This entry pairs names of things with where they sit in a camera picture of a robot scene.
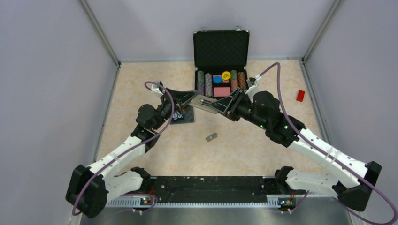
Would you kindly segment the grey remote battery cover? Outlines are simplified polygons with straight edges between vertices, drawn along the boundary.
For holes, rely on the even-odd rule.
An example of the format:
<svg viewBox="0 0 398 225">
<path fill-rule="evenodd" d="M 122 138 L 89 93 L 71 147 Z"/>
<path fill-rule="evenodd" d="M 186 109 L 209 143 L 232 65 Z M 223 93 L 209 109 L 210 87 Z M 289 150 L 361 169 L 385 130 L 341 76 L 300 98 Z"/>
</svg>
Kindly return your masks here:
<svg viewBox="0 0 398 225">
<path fill-rule="evenodd" d="M 217 133 L 212 133 L 211 135 L 209 135 L 209 136 L 206 137 L 206 141 L 207 141 L 207 142 L 210 142 L 210 141 L 212 141 L 213 139 L 215 139 L 217 136 L 218 136 Z"/>
</svg>

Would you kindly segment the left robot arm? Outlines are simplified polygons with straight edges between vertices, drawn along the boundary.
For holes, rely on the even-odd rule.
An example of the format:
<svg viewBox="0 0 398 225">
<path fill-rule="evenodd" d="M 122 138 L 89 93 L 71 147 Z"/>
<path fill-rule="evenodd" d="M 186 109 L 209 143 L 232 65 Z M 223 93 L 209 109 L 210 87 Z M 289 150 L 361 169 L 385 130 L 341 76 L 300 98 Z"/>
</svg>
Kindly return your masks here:
<svg viewBox="0 0 398 225">
<path fill-rule="evenodd" d="M 66 192 L 66 201 L 72 208 L 72 215 L 84 214 L 94 218 L 106 204 L 128 192 L 144 194 L 149 191 L 149 174 L 142 168 L 119 172 L 132 160 L 147 153 L 169 126 L 176 109 L 187 106 L 198 92 L 175 91 L 159 87 L 161 103 L 154 107 L 144 104 L 139 107 L 137 126 L 116 149 L 100 160 L 88 165 L 77 166 L 71 175 Z"/>
</svg>

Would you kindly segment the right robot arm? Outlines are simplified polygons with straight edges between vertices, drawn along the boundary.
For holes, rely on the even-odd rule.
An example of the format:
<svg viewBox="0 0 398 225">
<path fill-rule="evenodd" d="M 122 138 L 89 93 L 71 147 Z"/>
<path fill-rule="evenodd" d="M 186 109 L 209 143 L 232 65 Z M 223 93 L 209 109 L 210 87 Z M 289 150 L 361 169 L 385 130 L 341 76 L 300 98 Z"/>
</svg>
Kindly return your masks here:
<svg viewBox="0 0 398 225">
<path fill-rule="evenodd" d="M 349 209 L 363 212 L 372 194 L 381 165 L 356 160 L 315 135 L 304 123 L 285 117 L 280 102 L 268 91 L 249 97 L 241 89 L 209 104 L 231 121 L 244 119 L 265 130 L 273 142 L 304 154 L 327 171 L 304 172 L 283 167 L 276 172 L 275 187 L 281 193 L 308 190 L 337 198 Z"/>
</svg>

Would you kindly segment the pink card deck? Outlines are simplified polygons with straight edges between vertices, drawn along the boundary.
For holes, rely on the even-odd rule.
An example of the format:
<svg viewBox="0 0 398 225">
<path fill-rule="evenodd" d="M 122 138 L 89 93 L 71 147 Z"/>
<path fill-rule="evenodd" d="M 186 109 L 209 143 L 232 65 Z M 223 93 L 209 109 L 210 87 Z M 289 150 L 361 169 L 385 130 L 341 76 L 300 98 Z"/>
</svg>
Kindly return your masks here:
<svg viewBox="0 0 398 225">
<path fill-rule="evenodd" d="M 230 87 L 214 87 L 213 96 L 214 97 L 226 97 L 231 93 Z"/>
</svg>

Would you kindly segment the black foam battery tray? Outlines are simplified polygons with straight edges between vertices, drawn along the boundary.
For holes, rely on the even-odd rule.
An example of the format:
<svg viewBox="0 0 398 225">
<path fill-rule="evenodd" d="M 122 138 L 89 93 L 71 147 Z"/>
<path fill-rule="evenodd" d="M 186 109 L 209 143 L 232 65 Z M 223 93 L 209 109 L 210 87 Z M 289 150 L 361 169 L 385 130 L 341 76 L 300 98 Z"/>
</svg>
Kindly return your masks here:
<svg viewBox="0 0 398 225">
<path fill-rule="evenodd" d="M 194 109 L 193 107 L 187 107 L 185 108 L 184 112 L 181 112 L 179 110 L 176 110 L 173 114 L 172 121 L 170 124 L 185 124 L 185 123 L 194 123 L 195 118 L 194 118 Z"/>
</svg>

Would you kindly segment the blue round chip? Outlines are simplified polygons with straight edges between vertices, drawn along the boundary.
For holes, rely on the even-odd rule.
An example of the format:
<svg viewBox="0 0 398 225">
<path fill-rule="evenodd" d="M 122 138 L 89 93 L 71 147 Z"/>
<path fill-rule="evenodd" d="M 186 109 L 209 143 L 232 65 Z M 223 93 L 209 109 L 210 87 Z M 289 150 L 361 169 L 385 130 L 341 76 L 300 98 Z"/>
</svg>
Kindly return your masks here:
<svg viewBox="0 0 398 225">
<path fill-rule="evenodd" d="M 213 83 L 222 83 L 223 79 L 220 75 L 213 76 Z"/>
</svg>

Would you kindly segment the yellow round chip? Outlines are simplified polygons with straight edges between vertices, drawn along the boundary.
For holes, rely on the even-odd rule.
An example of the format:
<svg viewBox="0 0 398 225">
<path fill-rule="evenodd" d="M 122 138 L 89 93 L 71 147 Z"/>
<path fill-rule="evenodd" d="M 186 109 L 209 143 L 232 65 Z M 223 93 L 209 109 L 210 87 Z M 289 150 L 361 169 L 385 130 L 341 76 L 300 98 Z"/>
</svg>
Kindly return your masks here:
<svg viewBox="0 0 398 225">
<path fill-rule="evenodd" d="M 224 71 L 222 73 L 222 79 L 223 80 L 229 80 L 231 78 L 231 73 L 229 71 Z"/>
</svg>

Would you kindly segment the black poker chip case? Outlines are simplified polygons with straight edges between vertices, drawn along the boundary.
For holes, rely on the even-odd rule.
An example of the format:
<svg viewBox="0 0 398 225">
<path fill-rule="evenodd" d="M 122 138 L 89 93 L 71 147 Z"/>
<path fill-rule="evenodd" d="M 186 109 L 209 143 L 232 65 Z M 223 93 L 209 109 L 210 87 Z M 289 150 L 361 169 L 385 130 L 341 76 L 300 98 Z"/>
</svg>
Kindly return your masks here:
<svg viewBox="0 0 398 225">
<path fill-rule="evenodd" d="M 214 87 L 230 87 L 231 93 L 240 88 L 247 90 L 247 57 L 250 40 L 248 30 L 202 30 L 193 33 L 195 84 L 200 95 L 214 97 Z M 229 80 L 213 83 L 213 76 L 224 71 L 231 73 Z"/>
</svg>

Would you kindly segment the red toy brick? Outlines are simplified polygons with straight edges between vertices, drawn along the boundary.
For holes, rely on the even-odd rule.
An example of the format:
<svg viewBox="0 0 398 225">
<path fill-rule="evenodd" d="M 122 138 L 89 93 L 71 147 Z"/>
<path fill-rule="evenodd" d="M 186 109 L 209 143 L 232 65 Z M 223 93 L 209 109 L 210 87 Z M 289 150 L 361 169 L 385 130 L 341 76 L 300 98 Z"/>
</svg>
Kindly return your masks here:
<svg viewBox="0 0 398 225">
<path fill-rule="evenodd" d="M 305 97 L 305 93 L 306 92 L 304 90 L 299 90 L 298 94 L 297 94 L 297 97 L 296 97 L 296 100 L 299 101 L 299 102 L 303 102 L 304 101 L 304 97 Z"/>
</svg>

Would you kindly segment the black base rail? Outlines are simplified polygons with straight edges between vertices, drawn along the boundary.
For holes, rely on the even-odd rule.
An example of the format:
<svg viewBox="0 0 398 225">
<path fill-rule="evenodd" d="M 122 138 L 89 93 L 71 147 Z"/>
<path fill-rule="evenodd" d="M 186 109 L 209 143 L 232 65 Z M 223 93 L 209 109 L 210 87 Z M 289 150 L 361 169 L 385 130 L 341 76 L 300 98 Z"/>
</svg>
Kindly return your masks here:
<svg viewBox="0 0 398 225">
<path fill-rule="evenodd" d="M 269 176 L 157 176 L 145 179 L 136 194 L 160 203 L 266 203 L 271 195 L 294 191 Z"/>
</svg>

